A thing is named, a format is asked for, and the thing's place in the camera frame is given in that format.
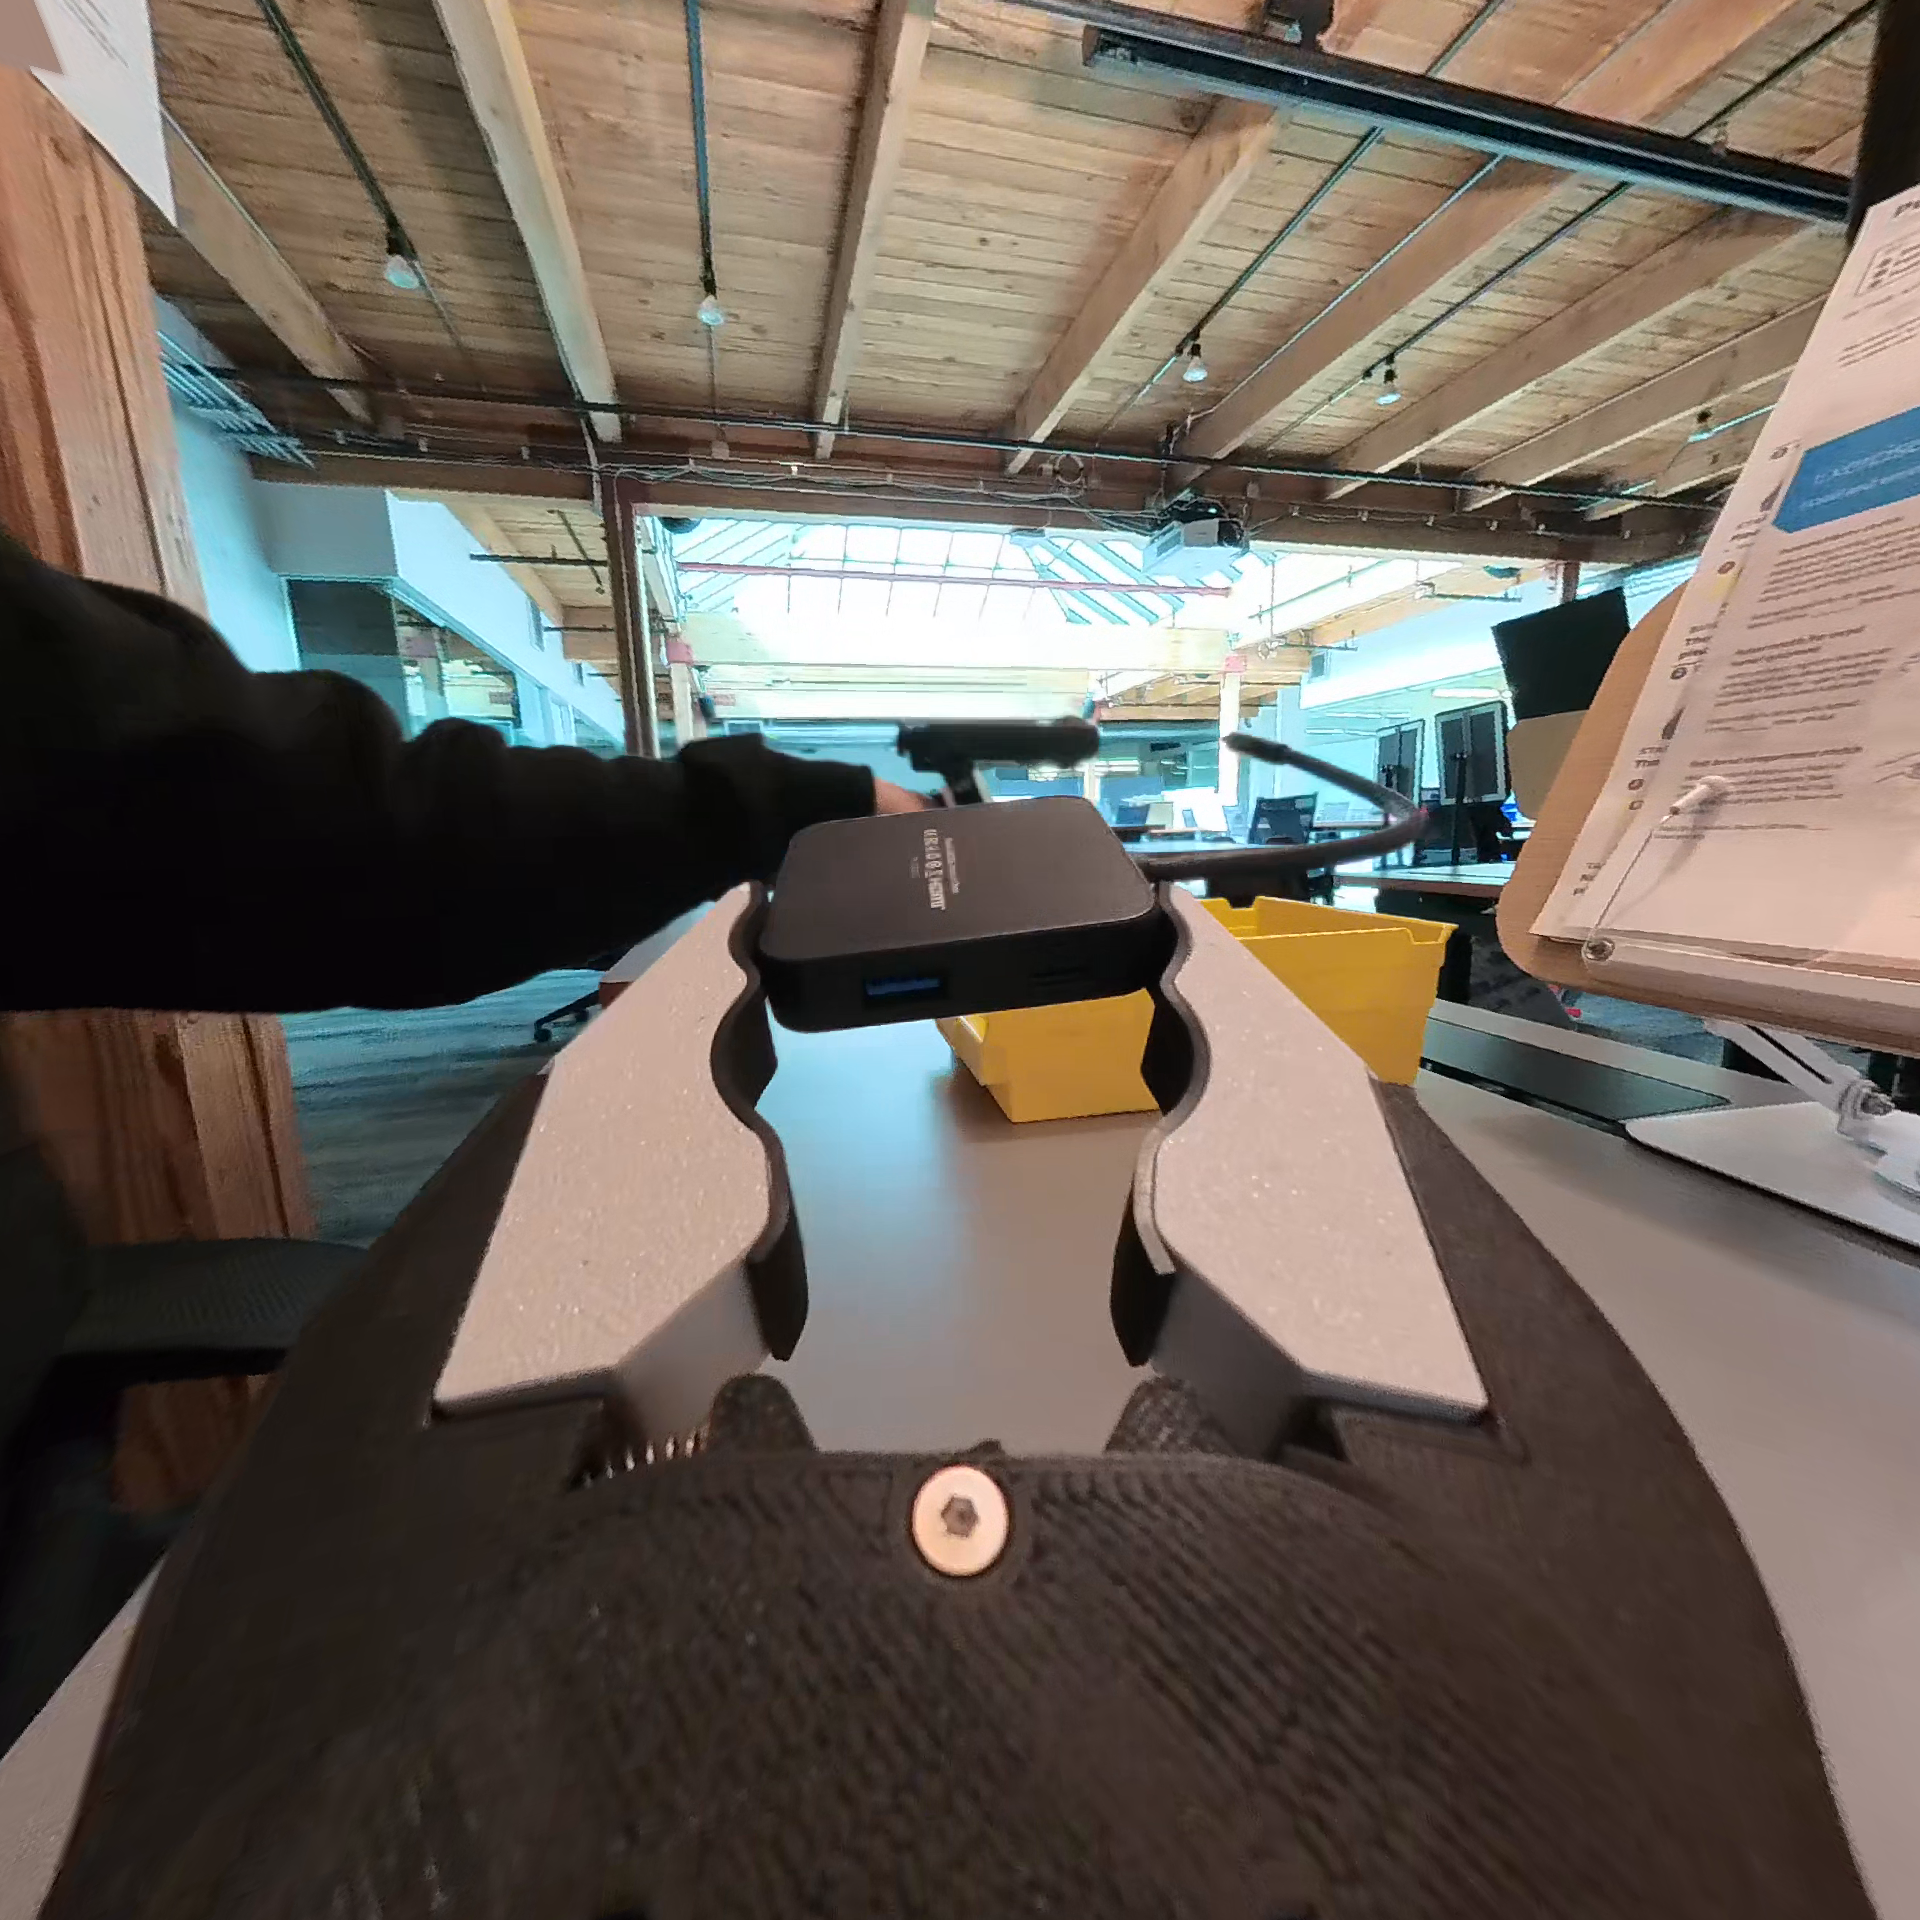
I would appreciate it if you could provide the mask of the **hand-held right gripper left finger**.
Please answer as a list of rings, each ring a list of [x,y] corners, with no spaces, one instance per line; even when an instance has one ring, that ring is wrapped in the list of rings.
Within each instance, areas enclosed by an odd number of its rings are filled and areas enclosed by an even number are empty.
[[[683,1445],[731,1380],[799,1349],[800,1218],[759,1110],[769,904],[725,894],[546,1073],[440,1416],[591,1401],[624,1445]]]

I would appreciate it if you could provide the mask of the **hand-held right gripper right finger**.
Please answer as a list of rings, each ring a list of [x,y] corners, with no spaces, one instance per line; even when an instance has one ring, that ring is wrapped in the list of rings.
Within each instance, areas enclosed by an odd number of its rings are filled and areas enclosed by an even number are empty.
[[[1159,1101],[1121,1214],[1122,1356],[1245,1456],[1333,1413],[1467,1433],[1491,1395],[1387,1125],[1384,1088],[1202,899],[1159,888]]]

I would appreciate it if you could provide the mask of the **black usb hub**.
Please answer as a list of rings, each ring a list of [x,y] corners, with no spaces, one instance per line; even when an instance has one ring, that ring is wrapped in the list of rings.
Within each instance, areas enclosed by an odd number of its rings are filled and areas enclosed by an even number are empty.
[[[1415,842],[1427,809],[1377,781],[1251,733],[1251,758],[1373,804],[1347,848],[1207,843],[1135,853],[1082,798],[983,801],[898,818],[825,824],[787,848],[739,930],[742,964],[783,1027],[835,1033],[1154,992],[1181,932],[1184,880],[1249,904]]]

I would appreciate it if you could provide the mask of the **yellow plastic bin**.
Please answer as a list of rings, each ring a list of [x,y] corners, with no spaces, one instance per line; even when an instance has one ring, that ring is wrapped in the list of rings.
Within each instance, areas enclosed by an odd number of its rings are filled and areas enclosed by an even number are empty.
[[[1207,901],[1207,913],[1390,1085],[1418,1081],[1453,926],[1320,904]],[[1153,1113],[1145,992],[938,1022],[1011,1122]]]

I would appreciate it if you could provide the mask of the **person's left forearm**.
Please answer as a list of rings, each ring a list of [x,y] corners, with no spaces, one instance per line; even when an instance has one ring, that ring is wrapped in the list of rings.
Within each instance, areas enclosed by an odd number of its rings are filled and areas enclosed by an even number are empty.
[[[407,736],[365,684],[240,662],[191,609],[2,545],[2,1009],[418,1011],[654,937],[874,773]]]

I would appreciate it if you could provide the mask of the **ceiling projector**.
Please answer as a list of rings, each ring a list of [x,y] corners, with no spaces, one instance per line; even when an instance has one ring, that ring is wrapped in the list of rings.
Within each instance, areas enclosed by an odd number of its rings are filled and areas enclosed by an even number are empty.
[[[1245,521],[1214,501],[1187,501],[1143,540],[1141,566],[1165,585],[1202,585],[1233,577],[1249,558]]]

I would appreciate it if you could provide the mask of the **white stand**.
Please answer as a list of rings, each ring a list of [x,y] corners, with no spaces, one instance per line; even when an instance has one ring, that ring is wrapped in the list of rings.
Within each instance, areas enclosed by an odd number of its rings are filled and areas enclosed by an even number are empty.
[[[1799,1100],[1631,1121],[1631,1141],[1915,1250],[1919,1117],[1810,1038],[1719,1018],[1707,1028],[1782,1074]]]

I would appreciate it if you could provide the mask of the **white paper notice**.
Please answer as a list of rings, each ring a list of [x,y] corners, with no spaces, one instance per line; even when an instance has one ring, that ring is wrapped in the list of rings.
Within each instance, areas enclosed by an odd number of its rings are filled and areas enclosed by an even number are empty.
[[[5,3],[2,65],[33,74],[176,221],[149,3]]]

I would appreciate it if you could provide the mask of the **black ceiling track rail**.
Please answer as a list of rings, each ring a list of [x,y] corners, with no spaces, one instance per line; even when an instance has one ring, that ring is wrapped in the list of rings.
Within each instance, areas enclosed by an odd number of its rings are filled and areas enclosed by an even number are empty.
[[[1143,8],[1046,3],[1037,12],[1087,29],[1087,61],[1125,77],[1246,105],[1303,107],[1487,157],[1799,225],[1843,228],[1853,214],[1853,181],[1803,162],[1721,150],[1691,136],[1632,129]]]

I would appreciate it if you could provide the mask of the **wooden post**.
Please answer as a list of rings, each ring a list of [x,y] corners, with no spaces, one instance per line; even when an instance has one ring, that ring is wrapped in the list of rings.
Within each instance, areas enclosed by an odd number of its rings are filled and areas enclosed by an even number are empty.
[[[205,606],[135,189],[5,70],[5,536]],[[317,1229],[281,1025],[263,1013],[5,1011],[5,1448],[96,1242]]]

